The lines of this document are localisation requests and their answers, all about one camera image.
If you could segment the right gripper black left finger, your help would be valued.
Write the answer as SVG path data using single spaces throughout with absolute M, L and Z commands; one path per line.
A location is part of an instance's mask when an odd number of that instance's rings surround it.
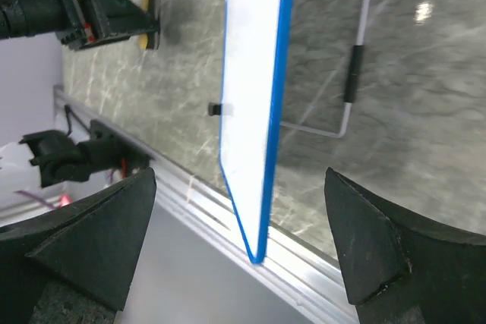
M 3 323 L 113 323 L 156 195 L 153 169 L 1 228 Z

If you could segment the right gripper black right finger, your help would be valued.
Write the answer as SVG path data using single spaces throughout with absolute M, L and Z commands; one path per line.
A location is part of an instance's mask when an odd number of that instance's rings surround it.
M 348 301 L 361 323 L 483 323 L 485 237 L 436 222 L 326 172 Z

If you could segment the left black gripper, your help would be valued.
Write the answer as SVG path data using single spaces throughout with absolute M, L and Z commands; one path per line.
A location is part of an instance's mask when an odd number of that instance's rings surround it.
M 159 48 L 159 33 L 109 36 L 110 30 L 144 30 L 145 10 L 132 0 L 1 0 L 1 39 L 54 33 L 73 51 L 124 42 Z

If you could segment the yellow whiteboard eraser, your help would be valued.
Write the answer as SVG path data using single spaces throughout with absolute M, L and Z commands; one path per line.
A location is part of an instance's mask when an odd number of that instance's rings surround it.
M 159 0 L 142 0 L 142 9 L 145 10 L 145 33 L 139 35 L 139 47 L 142 50 L 157 50 L 160 41 Z

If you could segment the blue framed whiteboard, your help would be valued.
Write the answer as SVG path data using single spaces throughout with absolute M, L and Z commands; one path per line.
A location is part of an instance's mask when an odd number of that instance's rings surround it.
M 226 0 L 219 164 L 249 260 L 266 256 L 292 0 Z

